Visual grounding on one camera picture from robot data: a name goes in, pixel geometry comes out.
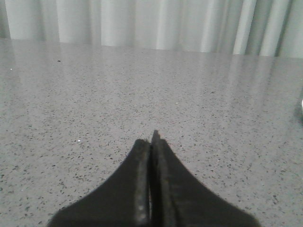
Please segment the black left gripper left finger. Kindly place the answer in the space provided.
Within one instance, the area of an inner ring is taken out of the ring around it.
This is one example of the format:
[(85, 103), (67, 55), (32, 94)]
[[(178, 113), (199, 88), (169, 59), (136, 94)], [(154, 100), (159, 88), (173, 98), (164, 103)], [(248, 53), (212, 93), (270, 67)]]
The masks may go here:
[(50, 227), (148, 227), (150, 144), (136, 140), (126, 159), (97, 189), (58, 211)]

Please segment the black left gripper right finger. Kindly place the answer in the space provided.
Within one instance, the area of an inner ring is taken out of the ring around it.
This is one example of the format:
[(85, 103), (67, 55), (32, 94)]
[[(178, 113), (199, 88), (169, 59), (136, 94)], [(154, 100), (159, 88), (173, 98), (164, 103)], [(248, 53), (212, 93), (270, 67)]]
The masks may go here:
[(151, 140), (151, 224), (154, 227), (258, 227), (247, 212), (199, 182), (158, 131)]

